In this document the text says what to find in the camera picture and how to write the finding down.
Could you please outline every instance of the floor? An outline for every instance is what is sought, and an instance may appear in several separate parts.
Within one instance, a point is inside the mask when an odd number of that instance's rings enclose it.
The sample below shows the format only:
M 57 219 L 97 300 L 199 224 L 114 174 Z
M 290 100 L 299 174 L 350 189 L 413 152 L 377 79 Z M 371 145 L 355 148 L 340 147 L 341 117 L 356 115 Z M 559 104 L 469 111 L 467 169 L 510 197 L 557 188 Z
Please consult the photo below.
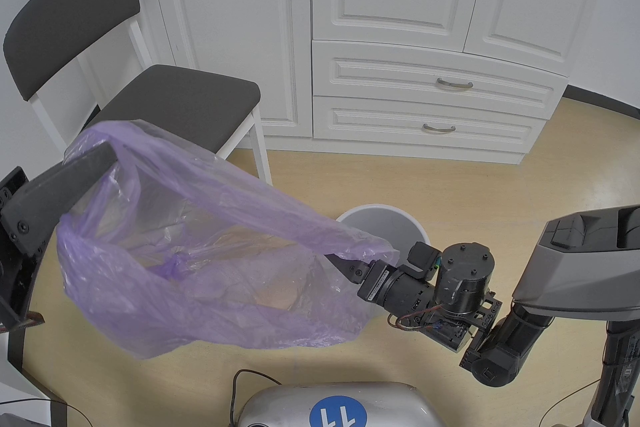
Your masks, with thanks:
M 252 155 L 230 161 L 255 173 Z M 640 203 L 640 121 L 563 99 L 520 166 L 448 160 L 270 151 L 275 187 L 336 218 L 363 203 L 416 217 L 439 248 L 478 241 L 496 260 L 491 285 L 508 301 L 546 220 L 576 210 Z M 193 343 L 137 361 L 108 342 L 64 295 L 50 244 L 32 301 L 46 324 L 29 329 L 25 368 L 95 427 L 228 426 L 238 368 L 284 383 L 391 380 L 417 386 L 449 427 L 536 427 L 551 404 L 597 379 L 604 325 L 557 319 L 514 383 L 491 389 L 458 367 L 460 356 L 376 318 L 352 343 L 326 349 L 243 350 Z M 238 402 L 267 386 L 243 377 Z M 545 419 L 579 423 L 594 387 Z M 70 412 L 70 425 L 83 425 Z M 640 425 L 640 407 L 631 425 Z

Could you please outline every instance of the translucent trash bag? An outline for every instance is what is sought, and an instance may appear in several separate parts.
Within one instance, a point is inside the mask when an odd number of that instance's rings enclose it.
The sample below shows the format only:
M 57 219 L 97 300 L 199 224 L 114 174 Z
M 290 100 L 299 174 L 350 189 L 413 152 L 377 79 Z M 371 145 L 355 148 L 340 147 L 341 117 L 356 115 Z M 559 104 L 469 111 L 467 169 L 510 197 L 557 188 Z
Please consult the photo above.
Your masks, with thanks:
M 99 123 L 65 160 L 104 141 L 118 162 L 60 219 L 58 256 L 67 295 L 120 347 L 324 347 L 371 318 L 322 255 L 393 264 L 387 241 L 144 121 Z

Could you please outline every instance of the drawer handle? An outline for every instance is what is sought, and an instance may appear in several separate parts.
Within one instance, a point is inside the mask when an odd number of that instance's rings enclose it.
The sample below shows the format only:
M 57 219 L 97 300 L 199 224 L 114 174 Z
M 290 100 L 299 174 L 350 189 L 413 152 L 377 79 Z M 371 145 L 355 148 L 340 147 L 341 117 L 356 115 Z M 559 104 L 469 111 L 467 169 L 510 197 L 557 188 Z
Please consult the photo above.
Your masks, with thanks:
M 447 82 L 443 79 L 437 79 L 436 83 L 440 84 L 441 86 L 457 87 L 458 89 L 471 89 L 471 87 L 474 86 L 473 82 L 469 82 L 468 84 L 452 84 L 451 82 Z
M 456 131 L 456 127 L 451 127 L 451 128 L 435 128 L 435 127 L 430 127 L 427 123 L 425 123 L 424 125 L 422 125 L 422 128 L 424 128 L 425 130 L 429 130 L 430 132 L 439 132 L 441 134 L 449 134 L 451 132 L 455 132 Z

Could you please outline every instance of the logo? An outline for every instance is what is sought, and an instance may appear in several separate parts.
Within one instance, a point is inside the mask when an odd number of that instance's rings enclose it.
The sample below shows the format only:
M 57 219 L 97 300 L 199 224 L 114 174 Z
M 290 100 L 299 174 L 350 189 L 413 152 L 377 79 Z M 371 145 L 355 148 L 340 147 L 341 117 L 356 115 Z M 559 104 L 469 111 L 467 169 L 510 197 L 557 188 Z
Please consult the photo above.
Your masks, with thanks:
M 309 415 L 311 427 L 365 427 L 367 412 L 356 399 L 334 395 L 320 400 Z

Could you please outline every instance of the white trash can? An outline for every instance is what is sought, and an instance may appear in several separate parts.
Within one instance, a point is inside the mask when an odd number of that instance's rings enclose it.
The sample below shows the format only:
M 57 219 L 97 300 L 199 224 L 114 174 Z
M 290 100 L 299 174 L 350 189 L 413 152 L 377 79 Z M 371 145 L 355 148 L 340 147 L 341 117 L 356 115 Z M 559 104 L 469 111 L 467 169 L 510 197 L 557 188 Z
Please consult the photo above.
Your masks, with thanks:
M 345 212 L 337 221 L 387 240 L 400 251 L 399 264 L 406 263 L 416 242 L 429 244 L 426 231 L 407 212 L 389 205 L 362 205 Z

